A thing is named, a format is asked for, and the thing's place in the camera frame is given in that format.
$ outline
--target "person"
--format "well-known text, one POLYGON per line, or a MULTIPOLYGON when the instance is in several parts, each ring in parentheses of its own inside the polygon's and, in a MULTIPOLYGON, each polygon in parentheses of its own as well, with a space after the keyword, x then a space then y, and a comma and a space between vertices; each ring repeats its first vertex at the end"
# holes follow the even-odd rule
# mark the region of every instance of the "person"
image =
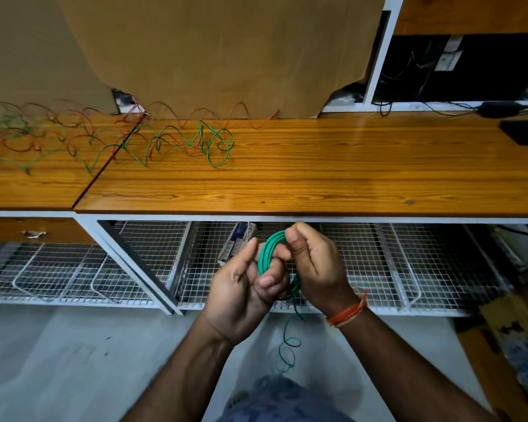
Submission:
MULTIPOLYGON (((262 276, 256 239, 215 274, 204 310, 123 422, 202 420, 233 347, 285 295, 285 262, 295 260, 302 293, 326 317, 359 304, 330 239, 303 222, 286 229, 285 238, 288 245, 275 248, 262 276)), ((369 309, 339 329, 397 421, 497 421, 369 309)), ((229 407, 219 422, 351 421, 326 399, 281 376, 261 380, 248 398, 229 407)))

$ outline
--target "hand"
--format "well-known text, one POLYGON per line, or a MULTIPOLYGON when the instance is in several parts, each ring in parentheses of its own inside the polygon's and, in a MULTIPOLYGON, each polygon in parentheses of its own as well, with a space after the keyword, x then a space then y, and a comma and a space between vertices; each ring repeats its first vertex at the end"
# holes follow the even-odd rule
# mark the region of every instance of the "hand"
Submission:
POLYGON ((286 229, 285 238, 295 258, 301 291, 315 308, 332 317, 360 302, 332 240, 304 222, 286 229))
POLYGON ((254 332, 277 296, 287 294, 289 275, 284 261, 291 259, 290 251, 279 244, 270 268, 259 276, 257 262, 262 246, 258 248, 253 238, 215 274, 200 315, 233 346, 254 332))

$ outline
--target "clothing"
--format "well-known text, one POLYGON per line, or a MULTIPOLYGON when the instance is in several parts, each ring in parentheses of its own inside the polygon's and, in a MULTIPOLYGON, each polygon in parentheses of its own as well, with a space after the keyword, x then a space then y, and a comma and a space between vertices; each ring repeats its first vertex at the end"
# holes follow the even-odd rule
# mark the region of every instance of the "clothing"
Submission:
POLYGON ((321 395, 283 376, 266 376, 229 400, 216 422, 352 422, 321 395))

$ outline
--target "floor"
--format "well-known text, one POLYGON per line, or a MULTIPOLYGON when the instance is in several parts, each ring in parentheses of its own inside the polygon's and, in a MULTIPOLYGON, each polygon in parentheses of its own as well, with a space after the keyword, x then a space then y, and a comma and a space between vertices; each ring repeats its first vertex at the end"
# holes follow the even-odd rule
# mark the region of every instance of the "floor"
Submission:
MULTIPOLYGON (((196 312, 0 305, 0 421, 118 421, 167 360, 196 312)), ((220 416, 235 390, 277 363, 287 314, 271 314, 236 347, 204 422, 220 416)), ((385 317, 407 342, 488 407, 448 319, 385 317)), ((341 334, 319 317, 290 322, 301 338, 287 376, 322 390, 356 420, 394 420, 341 334)))

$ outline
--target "person's right hand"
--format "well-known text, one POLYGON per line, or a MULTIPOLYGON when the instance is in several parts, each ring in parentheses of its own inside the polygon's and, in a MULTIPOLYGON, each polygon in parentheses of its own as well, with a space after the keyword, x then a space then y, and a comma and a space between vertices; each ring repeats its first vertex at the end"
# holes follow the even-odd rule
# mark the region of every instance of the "person's right hand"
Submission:
POLYGON ((303 295, 327 317, 360 302, 354 293, 334 242, 305 222, 285 230, 303 295))

